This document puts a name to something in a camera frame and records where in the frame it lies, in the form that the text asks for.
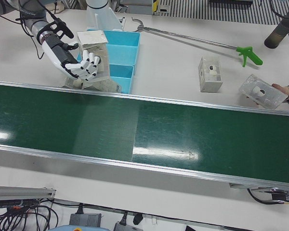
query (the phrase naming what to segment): green conveyor belt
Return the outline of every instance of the green conveyor belt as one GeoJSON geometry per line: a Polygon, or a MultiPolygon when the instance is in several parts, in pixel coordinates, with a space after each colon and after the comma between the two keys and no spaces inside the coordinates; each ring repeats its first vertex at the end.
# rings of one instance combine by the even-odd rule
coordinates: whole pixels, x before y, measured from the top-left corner
{"type": "Polygon", "coordinates": [[[0,85],[0,144],[289,183],[289,116],[0,85]]]}

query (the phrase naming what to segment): blue plastic bin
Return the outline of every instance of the blue plastic bin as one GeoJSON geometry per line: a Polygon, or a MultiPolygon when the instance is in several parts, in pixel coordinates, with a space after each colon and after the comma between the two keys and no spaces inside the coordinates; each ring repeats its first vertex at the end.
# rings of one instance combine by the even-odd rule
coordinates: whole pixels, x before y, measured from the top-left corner
{"type": "Polygon", "coordinates": [[[110,77],[122,86],[122,93],[131,93],[133,75],[136,70],[140,33],[126,31],[104,31],[110,64],[110,77]]]}
{"type": "Polygon", "coordinates": [[[122,87],[121,93],[129,94],[132,88],[134,67],[110,65],[110,77],[122,87]]]}
{"type": "Polygon", "coordinates": [[[136,68],[139,50],[140,33],[126,31],[104,31],[108,40],[106,47],[109,63],[129,65],[136,68]]]}

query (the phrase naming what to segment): green handle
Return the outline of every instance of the green handle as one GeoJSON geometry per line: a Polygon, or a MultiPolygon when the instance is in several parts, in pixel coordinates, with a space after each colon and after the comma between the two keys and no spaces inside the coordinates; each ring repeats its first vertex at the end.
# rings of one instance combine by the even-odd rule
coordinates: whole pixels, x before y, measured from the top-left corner
{"type": "Polygon", "coordinates": [[[252,51],[252,47],[237,47],[236,51],[240,52],[239,55],[243,56],[243,67],[246,65],[247,57],[249,57],[256,65],[263,64],[263,61],[252,51]]]}

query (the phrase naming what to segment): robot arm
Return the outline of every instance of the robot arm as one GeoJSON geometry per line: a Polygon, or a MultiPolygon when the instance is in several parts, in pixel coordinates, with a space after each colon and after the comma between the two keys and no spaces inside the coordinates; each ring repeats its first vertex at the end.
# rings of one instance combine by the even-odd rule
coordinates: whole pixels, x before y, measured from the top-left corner
{"type": "Polygon", "coordinates": [[[52,15],[54,22],[48,23],[44,5],[57,0],[0,0],[0,15],[13,10],[20,12],[20,20],[36,37],[43,51],[51,62],[66,76],[76,80],[92,80],[98,70],[100,58],[88,51],[83,52],[83,60],[78,61],[69,52],[78,48],[78,45],[69,45],[61,41],[63,35],[73,38],[73,33],[59,18],[52,15]]]}

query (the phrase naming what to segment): transparent container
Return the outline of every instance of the transparent container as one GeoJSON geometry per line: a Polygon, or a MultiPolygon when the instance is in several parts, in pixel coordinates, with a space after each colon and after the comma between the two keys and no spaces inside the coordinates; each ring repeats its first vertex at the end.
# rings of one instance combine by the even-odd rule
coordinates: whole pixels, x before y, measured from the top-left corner
{"type": "Polygon", "coordinates": [[[223,84],[221,67],[218,57],[205,56],[198,66],[201,92],[218,92],[223,84]]]}
{"type": "Polygon", "coordinates": [[[276,109],[288,96],[251,74],[239,91],[267,109],[276,109]]]}

